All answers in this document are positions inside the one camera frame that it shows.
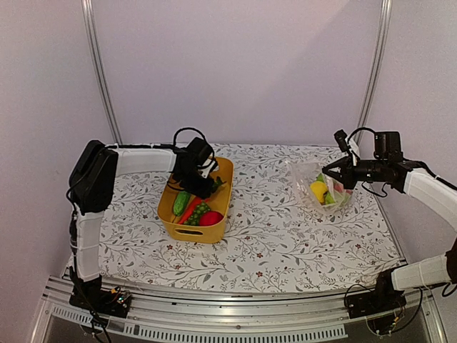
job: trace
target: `table surface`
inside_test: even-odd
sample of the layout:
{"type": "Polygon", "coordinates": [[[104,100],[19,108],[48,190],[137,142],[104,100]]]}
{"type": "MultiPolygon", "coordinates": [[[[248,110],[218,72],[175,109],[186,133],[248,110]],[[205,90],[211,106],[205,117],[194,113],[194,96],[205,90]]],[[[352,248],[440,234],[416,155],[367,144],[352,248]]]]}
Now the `table surface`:
{"type": "Polygon", "coordinates": [[[116,179],[101,226],[103,275],[133,282],[220,292],[322,292],[372,285],[403,257],[373,195],[357,188],[331,217],[305,207],[286,161],[341,157],[337,148],[214,144],[235,165],[224,238],[218,244],[173,240],[157,206],[168,173],[116,179]]]}

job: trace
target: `toy tomato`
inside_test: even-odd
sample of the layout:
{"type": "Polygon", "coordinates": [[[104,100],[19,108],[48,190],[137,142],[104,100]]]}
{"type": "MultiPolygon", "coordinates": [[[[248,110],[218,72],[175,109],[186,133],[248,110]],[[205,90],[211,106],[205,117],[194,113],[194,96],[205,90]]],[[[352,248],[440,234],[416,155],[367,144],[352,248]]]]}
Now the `toy tomato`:
{"type": "Polygon", "coordinates": [[[219,223],[223,218],[224,216],[219,212],[209,211],[201,216],[199,224],[201,227],[210,227],[211,225],[219,223]]]}

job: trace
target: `yellow basket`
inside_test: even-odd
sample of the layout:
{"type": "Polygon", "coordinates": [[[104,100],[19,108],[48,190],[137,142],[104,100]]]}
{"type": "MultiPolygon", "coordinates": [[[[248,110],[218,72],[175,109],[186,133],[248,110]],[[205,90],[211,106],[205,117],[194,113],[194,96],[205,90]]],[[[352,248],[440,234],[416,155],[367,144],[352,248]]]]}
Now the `yellow basket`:
{"type": "Polygon", "coordinates": [[[212,211],[221,213],[224,218],[219,223],[210,227],[193,227],[177,224],[180,217],[174,215],[173,205],[178,191],[165,186],[157,209],[157,215],[164,223],[166,230],[172,238],[179,241],[213,244],[219,242],[224,237],[233,181],[233,163],[223,157],[216,157],[216,160],[219,163],[219,170],[213,171],[210,175],[213,179],[220,177],[225,184],[220,186],[218,191],[211,195],[206,203],[212,211]]]}

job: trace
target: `plastic bag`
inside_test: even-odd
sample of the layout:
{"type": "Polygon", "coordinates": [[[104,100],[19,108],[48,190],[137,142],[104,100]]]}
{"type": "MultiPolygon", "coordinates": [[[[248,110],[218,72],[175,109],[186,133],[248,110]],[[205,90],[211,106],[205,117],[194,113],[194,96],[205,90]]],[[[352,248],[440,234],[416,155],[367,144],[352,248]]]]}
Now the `plastic bag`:
{"type": "Polygon", "coordinates": [[[291,170],[293,188],[298,199],[304,206],[311,206],[322,214],[331,215],[336,210],[345,207],[351,200],[352,191],[343,188],[341,182],[332,179],[322,173],[322,166],[319,162],[293,163],[286,161],[291,170]],[[335,201],[332,204],[321,204],[316,195],[311,191],[310,185],[321,175],[321,180],[327,186],[328,193],[335,201]]]}

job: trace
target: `pink wall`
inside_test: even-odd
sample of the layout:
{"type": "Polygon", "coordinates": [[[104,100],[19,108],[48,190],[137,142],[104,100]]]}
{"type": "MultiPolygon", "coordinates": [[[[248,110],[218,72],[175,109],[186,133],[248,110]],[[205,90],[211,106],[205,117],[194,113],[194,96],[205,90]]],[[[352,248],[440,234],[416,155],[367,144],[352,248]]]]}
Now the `pink wall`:
{"type": "Polygon", "coordinates": [[[16,343],[69,256],[69,173],[111,135],[80,1],[2,1],[0,46],[0,341],[16,343]]]}
{"type": "Polygon", "coordinates": [[[211,141],[334,145],[357,124],[380,11],[379,0],[95,1],[124,140],[197,126],[211,141]]]}
{"type": "MultiPolygon", "coordinates": [[[[388,43],[368,126],[401,133],[409,159],[457,184],[457,2],[394,1],[388,43]]],[[[371,154],[373,140],[364,135],[371,154]]],[[[390,191],[383,200],[410,262],[449,250],[456,233],[431,210],[390,191]]],[[[449,339],[457,297],[436,297],[449,339]]]]}

